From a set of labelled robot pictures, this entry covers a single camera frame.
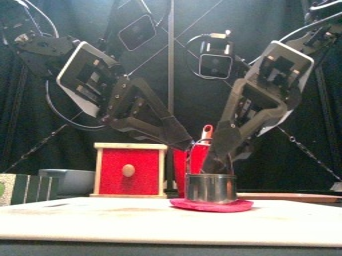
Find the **cable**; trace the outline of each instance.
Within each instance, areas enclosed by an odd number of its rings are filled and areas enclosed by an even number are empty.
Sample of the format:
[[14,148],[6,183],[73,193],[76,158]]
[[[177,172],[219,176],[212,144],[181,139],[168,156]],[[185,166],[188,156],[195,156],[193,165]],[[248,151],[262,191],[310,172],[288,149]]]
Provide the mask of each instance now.
[[50,25],[50,28],[53,30],[53,36],[57,38],[58,37],[58,31],[56,29],[56,26],[53,24],[53,22],[50,21],[50,19],[48,18],[48,16],[44,14],[44,12],[28,1],[24,0],[28,5],[38,12],[38,14],[44,17],[44,19],[46,20],[48,24]]
[[167,1],[165,1],[165,2],[167,2],[165,12],[164,12],[164,15],[163,15],[160,21],[155,24],[155,27],[156,27],[156,28],[161,27],[161,25],[164,24],[164,21],[165,21],[165,19],[167,19],[167,16],[168,16],[168,14],[169,14],[169,11],[171,11],[171,1],[172,1],[172,0],[167,0]]
[[53,113],[66,122],[66,124],[69,124],[73,128],[83,130],[83,131],[88,131],[88,132],[95,132],[99,130],[103,130],[104,128],[107,128],[105,125],[100,125],[100,126],[85,126],[81,125],[79,123],[74,123],[72,120],[69,120],[56,109],[52,101],[50,101],[50,97],[49,97],[49,83],[48,81],[45,82],[45,91],[46,91],[46,102],[48,102],[48,106],[50,107],[50,110],[53,111]]

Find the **pink mat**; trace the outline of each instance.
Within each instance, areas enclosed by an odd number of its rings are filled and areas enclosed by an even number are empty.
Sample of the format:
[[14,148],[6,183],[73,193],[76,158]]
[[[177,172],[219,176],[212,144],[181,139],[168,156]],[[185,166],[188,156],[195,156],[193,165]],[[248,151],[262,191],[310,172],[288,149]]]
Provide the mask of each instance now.
[[251,201],[240,199],[227,204],[193,202],[184,198],[172,198],[169,199],[169,202],[176,208],[201,212],[243,212],[248,211],[252,206]]

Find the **stainless steel cup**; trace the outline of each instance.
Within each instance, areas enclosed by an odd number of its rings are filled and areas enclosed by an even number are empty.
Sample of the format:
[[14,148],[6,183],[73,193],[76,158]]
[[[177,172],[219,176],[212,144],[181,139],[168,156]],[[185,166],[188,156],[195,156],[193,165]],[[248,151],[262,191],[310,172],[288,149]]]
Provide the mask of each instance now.
[[225,204],[236,200],[236,176],[228,174],[185,174],[185,199]]

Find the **black backdrop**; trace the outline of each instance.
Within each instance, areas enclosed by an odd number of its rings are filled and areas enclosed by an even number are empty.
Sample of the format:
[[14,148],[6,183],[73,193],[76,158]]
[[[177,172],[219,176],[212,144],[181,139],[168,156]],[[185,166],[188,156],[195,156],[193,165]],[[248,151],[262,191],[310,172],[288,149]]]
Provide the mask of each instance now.
[[[163,16],[165,1],[145,0],[156,20]],[[32,1],[52,19],[60,36],[72,35],[96,43],[103,36],[112,0]],[[41,17],[34,14],[41,29],[49,32]],[[203,81],[188,71],[183,61],[183,46],[196,35],[232,31],[236,54],[251,61],[274,39],[303,25],[300,1],[287,0],[175,0],[173,113],[193,138],[199,138],[204,124],[215,125],[229,93],[227,82]],[[131,77],[143,77],[167,105],[168,48],[167,24],[156,37],[133,52],[120,55],[120,62]],[[282,128],[295,136],[316,157],[340,176],[340,47],[323,63],[328,109],[332,122],[327,130],[326,112],[320,104],[316,76],[312,75],[303,101]],[[20,61],[0,46],[0,171],[6,171],[32,147],[64,123],[45,103],[44,82],[36,78]],[[50,84],[52,100],[68,117],[79,109],[57,86]],[[92,125],[81,115],[76,121]],[[65,127],[48,143],[12,169],[10,173],[36,174],[40,168],[95,170],[95,142],[136,142],[125,134],[107,129],[85,132]],[[332,176],[298,150],[278,129],[256,140],[258,148],[247,161],[236,166],[239,189],[327,190]]]

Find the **red box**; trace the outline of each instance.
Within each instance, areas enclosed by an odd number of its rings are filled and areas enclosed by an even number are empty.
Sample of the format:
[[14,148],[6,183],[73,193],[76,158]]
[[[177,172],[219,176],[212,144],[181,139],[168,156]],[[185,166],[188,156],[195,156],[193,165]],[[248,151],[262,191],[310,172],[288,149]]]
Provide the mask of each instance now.
[[95,143],[96,176],[91,196],[165,197],[161,144]]

